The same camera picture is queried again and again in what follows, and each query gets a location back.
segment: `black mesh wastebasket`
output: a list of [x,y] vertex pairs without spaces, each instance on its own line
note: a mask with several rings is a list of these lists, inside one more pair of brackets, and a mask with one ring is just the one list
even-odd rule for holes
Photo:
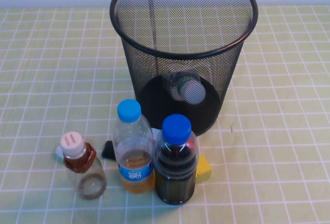
[[[197,135],[207,131],[217,120],[243,42],[257,23],[255,0],[112,0],[110,18],[151,126],[161,128],[168,115],[180,113]],[[190,70],[204,87],[197,103],[174,98],[164,84],[168,72]],[[190,98],[200,95],[194,88],[185,91]]]

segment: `empty bottle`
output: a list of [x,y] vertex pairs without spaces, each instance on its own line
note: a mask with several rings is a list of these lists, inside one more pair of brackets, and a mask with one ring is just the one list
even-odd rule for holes
[[107,179],[95,149],[85,143],[77,132],[66,133],[60,145],[64,164],[69,169],[68,177],[78,195],[84,199],[95,199],[102,195],[107,187]]
[[165,88],[177,101],[197,105],[205,98],[205,88],[201,84],[197,71],[193,69],[182,69],[180,64],[171,64],[171,68],[163,74],[163,78]]
[[192,197],[198,157],[190,121],[181,114],[168,116],[153,151],[156,192],[162,201],[178,205]]
[[155,182],[151,127],[141,114],[140,104],[133,99],[118,105],[118,117],[113,147],[121,182],[128,191],[143,193]]

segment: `small plastic bottle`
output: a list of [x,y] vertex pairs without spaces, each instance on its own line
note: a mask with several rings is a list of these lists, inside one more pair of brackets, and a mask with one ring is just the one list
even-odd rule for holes
[[171,97],[177,101],[185,101],[191,105],[197,105],[203,101],[206,95],[204,86],[197,71],[185,69],[180,71],[168,70],[163,74],[164,85]]
[[181,114],[168,116],[157,135],[153,152],[156,192],[162,201],[178,205],[192,197],[198,158],[190,121]]
[[133,99],[118,105],[118,117],[113,147],[122,184],[132,193],[146,192],[155,182],[150,124],[141,114],[140,104]]
[[102,164],[95,149],[77,132],[66,133],[60,142],[68,177],[83,199],[98,198],[107,187]]

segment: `white bottle cap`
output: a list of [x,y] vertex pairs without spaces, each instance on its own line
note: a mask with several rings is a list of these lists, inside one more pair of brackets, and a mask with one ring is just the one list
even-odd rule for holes
[[186,82],[182,86],[180,93],[185,101],[192,105],[201,103],[206,94],[204,86],[196,80]]
[[84,139],[78,132],[66,133],[60,142],[62,151],[67,156],[78,156],[84,149]]

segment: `bottle bottom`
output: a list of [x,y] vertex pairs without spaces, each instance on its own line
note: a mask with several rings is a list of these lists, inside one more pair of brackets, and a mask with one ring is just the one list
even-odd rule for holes
[[129,181],[129,180],[123,178],[121,175],[120,175],[120,179],[122,181],[123,187],[127,191],[134,193],[134,194],[140,194],[140,193],[147,192],[148,190],[150,190],[151,188],[154,187],[155,173],[153,171],[149,177],[147,177],[146,179],[141,180],[141,181]]
[[81,178],[77,192],[81,198],[91,200],[98,198],[107,188],[107,179],[104,174],[91,173]]
[[184,179],[169,179],[155,170],[156,192],[158,197],[170,205],[183,204],[195,191],[196,170]]

